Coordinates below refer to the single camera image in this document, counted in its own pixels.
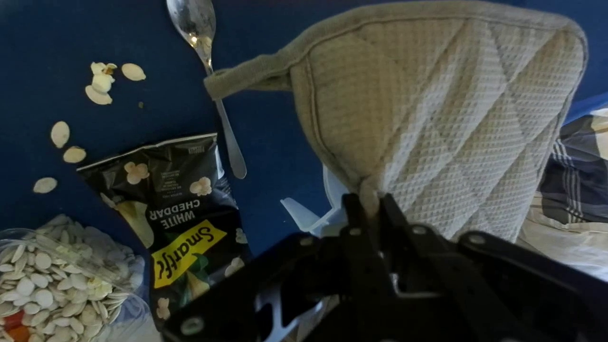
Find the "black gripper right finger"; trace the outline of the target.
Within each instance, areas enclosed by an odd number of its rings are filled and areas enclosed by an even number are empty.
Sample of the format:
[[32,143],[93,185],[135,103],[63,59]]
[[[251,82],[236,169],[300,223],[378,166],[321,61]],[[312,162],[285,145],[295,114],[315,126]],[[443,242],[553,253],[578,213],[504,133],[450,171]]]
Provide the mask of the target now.
[[441,243],[431,226],[409,223],[391,196],[380,200],[380,251],[390,266],[429,264]]

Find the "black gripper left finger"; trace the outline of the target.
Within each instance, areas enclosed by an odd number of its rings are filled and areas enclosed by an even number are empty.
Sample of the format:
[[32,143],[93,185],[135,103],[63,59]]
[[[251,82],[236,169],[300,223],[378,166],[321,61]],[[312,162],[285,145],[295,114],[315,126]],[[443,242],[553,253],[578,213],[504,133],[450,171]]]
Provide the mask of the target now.
[[348,219],[346,228],[340,232],[340,242],[344,249],[355,253],[376,253],[376,232],[359,198],[355,194],[346,194],[342,198],[342,205]]

